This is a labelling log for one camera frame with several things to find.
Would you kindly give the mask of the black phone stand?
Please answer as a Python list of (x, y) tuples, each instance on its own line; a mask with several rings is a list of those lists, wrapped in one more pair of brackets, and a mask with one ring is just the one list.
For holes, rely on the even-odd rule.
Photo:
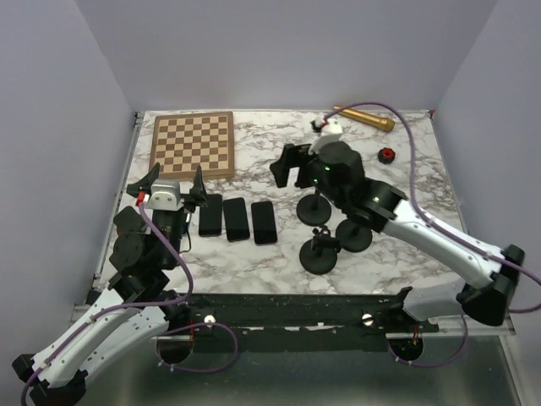
[(316, 189), (313, 194), (305, 195), (300, 199), (296, 213), (303, 224), (318, 227), (331, 218), (331, 204)]
[(341, 250), (339, 239), (323, 225), (313, 229), (312, 239), (306, 241), (299, 251), (299, 260), (305, 271), (322, 276), (334, 269)]
[(365, 251), (373, 241), (370, 228), (361, 226), (349, 219), (339, 223), (336, 229), (336, 237), (344, 250), (351, 253)]

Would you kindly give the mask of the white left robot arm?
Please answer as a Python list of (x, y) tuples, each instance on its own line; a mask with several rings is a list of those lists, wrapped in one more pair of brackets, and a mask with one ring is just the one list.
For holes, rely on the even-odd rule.
[(193, 290), (166, 290), (165, 272), (186, 267), (181, 239), (196, 208), (206, 205), (207, 194), (200, 167), (187, 193), (178, 181), (159, 174), (156, 164), (128, 185), (136, 203), (113, 218), (118, 236), (109, 261), (116, 272), (94, 304), (54, 343), (12, 363), (25, 384), (22, 404), (75, 405), (89, 382), (132, 347), (187, 326), (186, 303)]

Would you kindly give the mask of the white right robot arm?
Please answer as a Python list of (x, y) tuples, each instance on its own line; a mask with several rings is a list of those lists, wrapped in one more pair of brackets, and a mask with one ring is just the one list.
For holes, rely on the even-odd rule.
[(502, 325), (519, 280), (524, 252), (477, 241), (414, 205), (386, 182), (366, 177), (360, 154), (343, 141), (316, 153), (286, 144), (270, 165), (276, 186), (287, 185), (298, 168), (296, 187), (313, 187), (354, 223), (400, 239), (447, 266), (459, 279), (428, 288), (404, 288), (389, 310), (390, 324), (405, 332), (419, 321), (467, 315), (487, 326)]

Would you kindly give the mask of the black phone red case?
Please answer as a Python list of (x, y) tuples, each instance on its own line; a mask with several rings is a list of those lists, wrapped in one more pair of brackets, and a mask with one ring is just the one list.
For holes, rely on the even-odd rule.
[(264, 200), (251, 205), (254, 242), (256, 245), (275, 244), (277, 242), (274, 206)]

